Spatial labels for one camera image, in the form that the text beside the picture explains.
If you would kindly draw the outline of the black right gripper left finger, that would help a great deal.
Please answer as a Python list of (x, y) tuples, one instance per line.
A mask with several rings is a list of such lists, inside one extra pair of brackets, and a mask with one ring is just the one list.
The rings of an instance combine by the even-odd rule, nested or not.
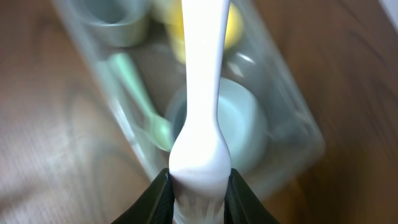
[(172, 224), (175, 196), (168, 168), (112, 224)]

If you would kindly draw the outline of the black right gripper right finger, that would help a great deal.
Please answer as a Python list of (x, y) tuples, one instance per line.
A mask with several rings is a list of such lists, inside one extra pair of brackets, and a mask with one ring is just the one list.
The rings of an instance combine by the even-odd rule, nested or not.
[(231, 169), (224, 198), (225, 224), (279, 224), (236, 169)]

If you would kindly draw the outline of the pink plastic fork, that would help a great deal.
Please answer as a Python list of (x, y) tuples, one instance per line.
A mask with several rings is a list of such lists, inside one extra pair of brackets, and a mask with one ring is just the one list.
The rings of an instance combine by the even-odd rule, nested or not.
[(218, 123), (229, 0), (182, 1), (187, 115), (169, 157), (176, 223), (221, 223), (231, 157)]

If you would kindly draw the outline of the mint green plastic spoon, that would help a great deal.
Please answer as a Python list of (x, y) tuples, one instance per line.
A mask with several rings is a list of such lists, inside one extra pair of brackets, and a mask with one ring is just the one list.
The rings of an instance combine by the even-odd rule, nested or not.
[(108, 62), (144, 116), (144, 129), (150, 140), (159, 149), (170, 152), (171, 124), (158, 114), (133, 60), (128, 54), (115, 53), (109, 56)]

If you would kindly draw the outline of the light blue plastic bowl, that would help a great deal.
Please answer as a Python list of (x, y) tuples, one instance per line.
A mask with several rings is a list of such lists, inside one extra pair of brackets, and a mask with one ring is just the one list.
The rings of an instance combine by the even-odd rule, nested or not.
[(222, 78), (218, 122), (231, 155), (231, 166), (240, 174), (252, 171), (267, 147), (268, 122), (257, 98), (242, 85)]

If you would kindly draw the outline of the light blue plastic cup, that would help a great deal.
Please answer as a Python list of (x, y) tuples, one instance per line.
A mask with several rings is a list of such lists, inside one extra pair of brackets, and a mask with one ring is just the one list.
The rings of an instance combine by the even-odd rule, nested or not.
[(148, 0), (73, 0), (83, 27), (112, 47), (140, 44), (149, 32)]

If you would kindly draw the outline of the yellow plastic cup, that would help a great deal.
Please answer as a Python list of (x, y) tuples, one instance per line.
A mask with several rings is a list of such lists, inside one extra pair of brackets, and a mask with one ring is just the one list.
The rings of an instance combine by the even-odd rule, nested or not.
[[(172, 52), (180, 63), (185, 64), (185, 43), (181, 1), (152, 0), (150, 13), (152, 18), (157, 22), (165, 24)], [(224, 41), (225, 52), (232, 49), (240, 41), (243, 35), (243, 30), (243, 17), (239, 9), (231, 2)]]

